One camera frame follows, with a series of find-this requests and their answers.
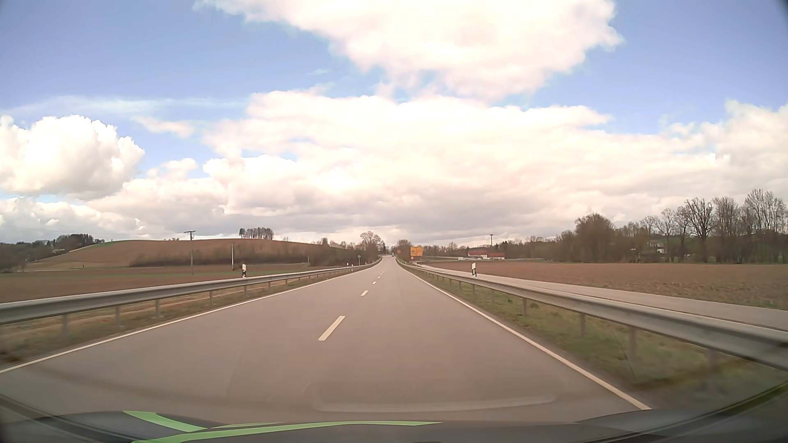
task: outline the house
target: house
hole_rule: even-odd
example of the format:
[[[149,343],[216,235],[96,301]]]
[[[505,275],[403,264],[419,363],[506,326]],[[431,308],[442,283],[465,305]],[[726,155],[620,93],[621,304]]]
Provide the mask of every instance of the house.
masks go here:
[[[469,249],[468,256],[477,259],[503,259],[505,254],[503,252],[489,252],[486,249]]]
[[[660,254],[665,254],[665,243],[661,240],[649,240],[649,248],[656,249]]]

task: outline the grass verge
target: grass verge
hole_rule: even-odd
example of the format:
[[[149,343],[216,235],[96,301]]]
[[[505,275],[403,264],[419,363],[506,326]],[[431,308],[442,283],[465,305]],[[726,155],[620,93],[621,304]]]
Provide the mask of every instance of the grass verge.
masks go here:
[[[508,325],[554,344],[582,366],[655,406],[719,408],[788,380],[786,372],[718,352],[712,369],[707,349],[642,330],[636,333],[633,354],[629,326],[586,316],[581,337],[577,312],[408,270]]]
[[[134,329],[268,296],[339,275],[342,274],[302,277],[287,284],[284,281],[274,281],[270,286],[267,283],[258,283],[248,285],[246,292],[241,287],[213,291],[212,296],[208,292],[198,292],[161,299],[158,318],[155,315],[154,301],[121,306],[120,321],[114,307],[79,312],[68,316],[67,333],[63,330],[62,317],[0,326],[0,368]]]

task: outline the windshield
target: windshield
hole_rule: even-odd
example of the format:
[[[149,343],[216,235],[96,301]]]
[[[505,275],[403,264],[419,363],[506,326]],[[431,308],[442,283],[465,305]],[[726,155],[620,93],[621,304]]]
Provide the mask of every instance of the windshield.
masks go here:
[[[5,0],[0,41],[0,439],[786,414],[785,2]]]

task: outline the treeline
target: treeline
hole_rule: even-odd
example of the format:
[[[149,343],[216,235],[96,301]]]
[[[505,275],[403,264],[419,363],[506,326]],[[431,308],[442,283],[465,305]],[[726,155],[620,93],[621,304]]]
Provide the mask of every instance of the treeline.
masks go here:
[[[271,228],[241,228],[238,229],[238,236],[241,238],[259,238],[263,240],[273,240],[273,229]]]
[[[411,244],[400,240],[400,245]],[[468,249],[453,242],[422,247],[424,255],[433,256],[466,256]],[[788,210],[773,192],[754,189],[742,202],[729,196],[687,199],[620,227],[591,213],[554,238],[507,240],[490,250],[508,259],[557,262],[786,263]]]
[[[53,240],[0,243],[0,271],[24,270],[28,263],[97,243],[104,243],[104,240],[95,239],[90,234],[64,234]]]
[[[337,243],[327,237],[312,242],[312,244],[287,241],[272,242],[238,242],[209,251],[195,249],[195,265],[236,265],[242,263],[304,263],[312,266],[344,266],[345,264],[364,264],[373,262],[378,255],[385,251],[385,244],[381,238],[371,231],[361,234],[358,243]],[[178,254],[138,255],[130,266],[188,266],[190,257],[188,252]]]

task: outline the blue sky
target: blue sky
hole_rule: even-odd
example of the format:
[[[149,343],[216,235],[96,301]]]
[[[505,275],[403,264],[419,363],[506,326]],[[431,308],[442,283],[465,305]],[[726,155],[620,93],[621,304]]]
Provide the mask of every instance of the blue sky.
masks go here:
[[[770,110],[788,103],[788,11],[780,2],[624,0],[610,25],[622,43],[588,50],[570,73],[493,104],[587,106],[612,116],[600,127],[607,133],[655,134],[669,123],[721,121],[731,99]],[[70,114],[115,125],[145,150],[138,177],[170,160],[202,165],[218,154],[198,136],[149,132],[134,116],[237,120],[254,93],[324,84],[328,97],[374,95],[385,75],[362,72],[314,33],[193,0],[6,0],[0,41],[0,114],[23,128]],[[206,174],[198,168],[189,177]]]

